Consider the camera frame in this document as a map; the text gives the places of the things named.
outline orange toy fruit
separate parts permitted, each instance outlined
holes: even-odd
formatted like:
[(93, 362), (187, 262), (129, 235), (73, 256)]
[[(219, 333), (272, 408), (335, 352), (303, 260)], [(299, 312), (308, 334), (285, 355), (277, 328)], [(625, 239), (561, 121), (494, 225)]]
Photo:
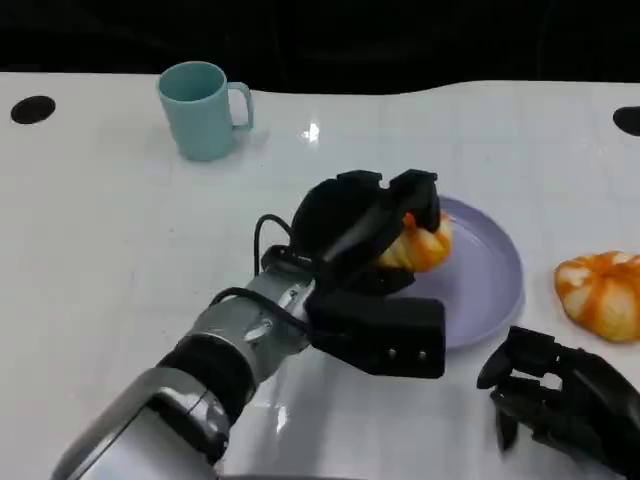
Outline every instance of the orange toy fruit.
[(404, 216), (403, 223), (400, 236), (380, 257), (381, 266), (425, 272), (447, 258), (451, 252), (453, 226), (445, 212), (441, 213), (440, 227), (435, 233), (418, 227), (410, 213)]
[(562, 262), (555, 287), (578, 325), (610, 342), (640, 337), (640, 255), (611, 251)]

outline teal mug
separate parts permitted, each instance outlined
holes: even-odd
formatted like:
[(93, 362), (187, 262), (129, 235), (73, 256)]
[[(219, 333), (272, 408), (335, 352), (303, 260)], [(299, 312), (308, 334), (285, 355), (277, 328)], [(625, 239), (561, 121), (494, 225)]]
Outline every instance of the teal mug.
[[(212, 160), (229, 153), (234, 132), (253, 127), (249, 87), (227, 82), (222, 69), (207, 62), (185, 62), (166, 70), (157, 84), (162, 107), (180, 153), (189, 160)], [(244, 95), (248, 121), (234, 125), (229, 110), (229, 89)]]

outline black circle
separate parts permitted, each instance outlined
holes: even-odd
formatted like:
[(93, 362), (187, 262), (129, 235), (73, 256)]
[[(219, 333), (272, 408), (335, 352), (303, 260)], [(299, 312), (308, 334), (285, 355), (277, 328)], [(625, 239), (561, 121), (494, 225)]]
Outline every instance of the black circle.
[(640, 107), (622, 107), (613, 113), (613, 122), (624, 133), (640, 137)]
[(53, 98), (44, 95), (20, 100), (11, 109), (11, 119), (21, 125), (29, 125), (46, 120), (56, 109)]

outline plate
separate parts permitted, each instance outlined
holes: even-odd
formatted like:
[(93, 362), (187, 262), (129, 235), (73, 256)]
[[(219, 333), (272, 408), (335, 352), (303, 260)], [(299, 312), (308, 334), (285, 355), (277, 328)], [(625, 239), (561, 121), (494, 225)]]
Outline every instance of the plate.
[(416, 274), (402, 296), (437, 298), (446, 311), (447, 349), (478, 343), (511, 324), (524, 305), (520, 255), (488, 215), (440, 197), (453, 223), (453, 248), (438, 267)]

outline robotic hand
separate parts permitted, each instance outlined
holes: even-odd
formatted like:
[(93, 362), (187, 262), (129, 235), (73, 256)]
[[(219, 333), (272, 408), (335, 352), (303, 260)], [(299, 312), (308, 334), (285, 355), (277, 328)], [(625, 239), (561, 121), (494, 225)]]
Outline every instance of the robotic hand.
[(287, 227), (290, 245), (270, 248), (246, 288), (220, 292), (173, 351), (69, 447), (53, 479), (214, 478), (257, 387), (309, 344), (374, 375), (441, 376), (443, 305), (385, 298), (413, 275), (376, 263), (406, 213), (437, 230), (436, 175), (407, 171), (387, 189), (381, 178), (349, 172), (312, 189)]
[[(557, 375), (561, 388), (511, 376), (514, 370), (538, 378)], [(513, 446), (522, 423), (537, 442), (640, 478), (640, 395), (601, 357), (564, 347), (549, 335), (511, 327), (482, 368), (477, 386), (495, 387), (491, 399), (503, 451)]]

